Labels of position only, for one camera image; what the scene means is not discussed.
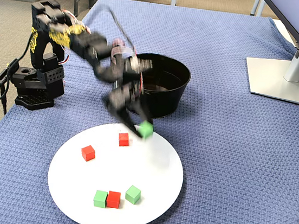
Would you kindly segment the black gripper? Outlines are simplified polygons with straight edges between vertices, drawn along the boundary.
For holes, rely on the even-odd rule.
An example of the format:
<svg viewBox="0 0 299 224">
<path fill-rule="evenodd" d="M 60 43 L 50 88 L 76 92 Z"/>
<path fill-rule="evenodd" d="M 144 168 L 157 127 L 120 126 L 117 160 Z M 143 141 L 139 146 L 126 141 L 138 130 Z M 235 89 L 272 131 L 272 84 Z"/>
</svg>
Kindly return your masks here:
<svg viewBox="0 0 299 224">
<path fill-rule="evenodd" d="M 141 83 L 131 81 L 112 89 L 103 96 L 103 103 L 108 112 L 139 138 L 142 138 L 142 135 L 134 126 L 128 110 L 140 116 L 141 120 L 153 124 L 147 105 L 141 102 L 141 95 Z"/>
</svg>

